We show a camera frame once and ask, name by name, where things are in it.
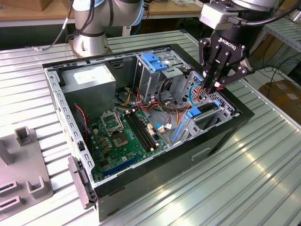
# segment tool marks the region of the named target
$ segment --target ram slot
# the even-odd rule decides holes
[[[151,150],[151,148],[155,148],[155,142],[151,139],[150,135],[147,133],[143,125],[141,125],[139,119],[136,115],[131,114],[127,115],[126,121],[130,125],[131,129],[141,142],[143,148],[148,152]]]

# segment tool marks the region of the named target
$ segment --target workbench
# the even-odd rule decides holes
[[[113,52],[178,43],[198,60],[198,43],[181,31],[108,39]],[[35,128],[54,195],[0,226],[96,226],[68,171],[71,155],[41,64],[74,59],[68,44],[47,52],[0,52],[0,137]],[[118,225],[292,225],[301,220],[300,125],[246,81],[227,86],[255,116],[216,154],[102,222]]]
[[[200,12],[201,7],[195,4],[179,6],[171,1],[152,2],[149,14],[145,11],[143,19],[199,17]],[[5,6],[5,9],[0,9],[0,27],[63,24],[67,13],[68,9],[61,0],[53,0],[42,12]],[[68,23],[75,23],[73,10]],[[130,30],[130,27],[124,27],[123,36],[129,36]]]

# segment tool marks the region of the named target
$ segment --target yellow wire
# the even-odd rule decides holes
[[[122,106],[126,106],[130,102],[130,96],[132,94],[132,91],[129,91],[128,96],[127,96],[127,101],[121,104]]]

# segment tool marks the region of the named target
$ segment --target black cable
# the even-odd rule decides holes
[[[69,9],[68,9],[67,17],[66,17],[65,22],[64,22],[64,24],[63,24],[63,26],[62,26],[62,28],[61,28],[61,31],[59,32],[59,34],[58,34],[58,36],[56,37],[55,41],[54,41],[50,46],[48,46],[47,48],[41,48],[41,47],[37,47],[37,46],[31,46],[31,47],[29,47],[29,48],[31,48],[31,49],[33,49],[33,50],[36,50],[36,51],[41,51],[41,52],[42,52],[42,51],[49,50],[50,48],[52,48],[52,47],[57,43],[58,39],[62,36],[62,33],[63,33],[63,31],[65,30],[65,27],[66,27],[66,25],[67,25],[67,22],[68,22],[68,20],[69,20],[69,18],[70,18],[70,14],[71,14],[71,11],[72,11],[72,5],[73,5],[73,3],[74,3],[74,0],[72,0],[71,3],[70,3]]]
[[[80,29],[79,34],[82,34],[83,31],[90,25],[90,23],[94,19],[94,6],[95,6],[95,0],[91,0],[88,17],[85,23],[83,24],[82,28]]]
[[[297,54],[295,54],[295,55],[293,55],[293,56],[291,56],[291,57],[288,57],[285,61],[283,61],[283,62],[277,67],[277,70],[280,68],[280,66],[281,66],[282,64],[284,64],[286,61],[290,60],[291,58],[295,58],[298,54],[300,54],[300,53],[297,53]],[[274,71],[273,76],[272,76],[272,78],[271,78],[271,81],[269,82],[269,90],[268,90],[268,93],[267,93],[267,98],[269,98],[269,92],[270,92],[270,90],[271,90],[272,81],[273,81],[273,78],[274,78],[275,74],[276,74],[276,71]]]
[[[285,17],[286,15],[290,14],[291,12],[293,12],[296,8],[298,8],[298,6],[301,4],[301,0],[298,0],[298,2],[291,7],[290,9],[288,9],[287,11],[280,13],[277,16],[271,17],[269,19],[265,19],[265,20],[261,20],[261,21],[242,21],[241,22],[241,26],[243,27],[255,27],[255,26],[264,26],[266,24],[272,23],[274,21],[277,21],[283,17]]]

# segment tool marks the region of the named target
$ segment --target metal bracket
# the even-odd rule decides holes
[[[81,162],[74,157],[68,158],[68,168],[74,181],[79,199],[83,208],[89,209],[95,205],[95,195],[93,190],[89,187],[89,179]]]

